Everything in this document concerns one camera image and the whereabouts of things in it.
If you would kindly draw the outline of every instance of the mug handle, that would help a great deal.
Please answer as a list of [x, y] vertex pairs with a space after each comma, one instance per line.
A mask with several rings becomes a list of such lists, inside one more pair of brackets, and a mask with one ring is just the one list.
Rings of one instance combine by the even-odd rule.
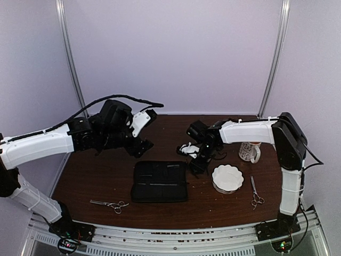
[[255, 146], [253, 152], [256, 152], [256, 155], [252, 155], [250, 161], [251, 163], [255, 164], [259, 161], [259, 158], [261, 157], [261, 150], [259, 149], [259, 146]]

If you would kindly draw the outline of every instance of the white bowl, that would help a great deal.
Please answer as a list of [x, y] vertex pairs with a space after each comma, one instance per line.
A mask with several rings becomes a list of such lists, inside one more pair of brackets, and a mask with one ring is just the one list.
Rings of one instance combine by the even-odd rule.
[[213, 187], [222, 194], [231, 194], [238, 190], [244, 181], [237, 167], [220, 165], [212, 173]]

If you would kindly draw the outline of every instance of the vertical metal rail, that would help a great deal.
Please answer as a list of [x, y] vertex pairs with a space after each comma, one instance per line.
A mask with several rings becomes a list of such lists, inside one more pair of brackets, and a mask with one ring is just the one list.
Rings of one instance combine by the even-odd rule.
[[[65, 51], [66, 51], [66, 55], [67, 55], [68, 66], [69, 66], [70, 73], [71, 73], [72, 83], [73, 83], [75, 91], [76, 91], [78, 103], [82, 108], [84, 108], [85, 107], [85, 101], [84, 101], [84, 97], [82, 94], [82, 90], [80, 89], [79, 80], [78, 80], [76, 67], [75, 67], [75, 62], [74, 62], [74, 58], [72, 56], [70, 38], [69, 38], [68, 27], [67, 27], [67, 23], [66, 23], [63, 0], [56, 0], [56, 7], [57, 7], [59, 23], [60, 23], [60, 26], [62, 29], [62, 36], [63, 36]], [[84, 114], [84, 116], [87, 117], [88, 116], [87, 110], [84, 110], [83, 114]]]
[[266, 89], [264, 92], [262, 104], [261, 104], [261, 107], [260, 107], [259, 112], [258, 112], [258, 117], [260, 117], [260, 118], [262, 118], [264, 115], [265, 108], [266, 108], [267, 102], [269, 100], [269, 96], [270, 96], [271, 89], [273, 86], [273, 82], [275, 80], [275, 76], [276, 76], [276, 72], [277, 72], [277, 68], [278, 68], [278, 64], [279, 64], [279, 58], [280, 58], [280, 54], [282, 52], [283, 43], [285, 40], [287, 27], [288, 27], [289, 9], [290, 9], [289, 6], [290, 6], [290, 1], [289, 0], [283, 0], [282, 12], [281, 12], [278, 34], [277, 34], [277, 41], [276, 41], [276, 46], [275, 46], [275, 52], [273, 55], [271, 69], [270, 69], [269, 77], [267, 79], [267, 84], [266, 84]]

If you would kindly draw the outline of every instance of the white mug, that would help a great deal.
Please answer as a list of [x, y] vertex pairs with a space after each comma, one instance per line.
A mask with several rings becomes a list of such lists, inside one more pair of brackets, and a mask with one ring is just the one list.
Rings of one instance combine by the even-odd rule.
[[261, 150], [259, 142], [243, 142], [239, 149], [239, 157], [244, 161], [251, 162], [253, 164], [259, 161], [261, 157]]

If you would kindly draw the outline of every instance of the dark wood surface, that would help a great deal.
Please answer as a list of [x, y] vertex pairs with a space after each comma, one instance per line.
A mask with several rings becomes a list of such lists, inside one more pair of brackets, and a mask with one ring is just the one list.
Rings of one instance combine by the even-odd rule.
[[[191, 140], [186, 135], [188, 126], [198, 119], [211, 125], [225, 118], [226, 116], [160, 115], [142, 132], [142, 137], [148, 138], [155, 145], [140, 159], [129, 156], [124, 149], [107, 150], [96, 157], [93, 150], [74, 153], [65, 167], [53, 198], [66, 203], [75, 220], [129, 228], [226, 227], [275, 219], [281, 200], [282, 175], [274, 149], [266, 144], [261, 145], [262, 156], [257, 164], [247, 163], [239, 158], [239, 143], [226, 145], [224, 151], [227, 152], [227, 157], [222, 161], [211, 162], [210, 174], [220, 164], [236, 166], [243, 173], [243, 185], [234, 194], [218, 193], [212, 186], [211, 176], [202, 174], [197, 179], [187, 173], [187, 202], [131, 202], [135, 163], [142, 160], [185, 161], [185, 157], [179, 156], [175, 149]], [[253, 196], [250, 175], [254, 176], [257, 191], [265, 199], [265, 203], [256, 210], [250, 204]], [[130, 205], [123, 208], [121, 215], [117, 215], [110, 207], [91, 204], [91, 199], [125, 201]]]

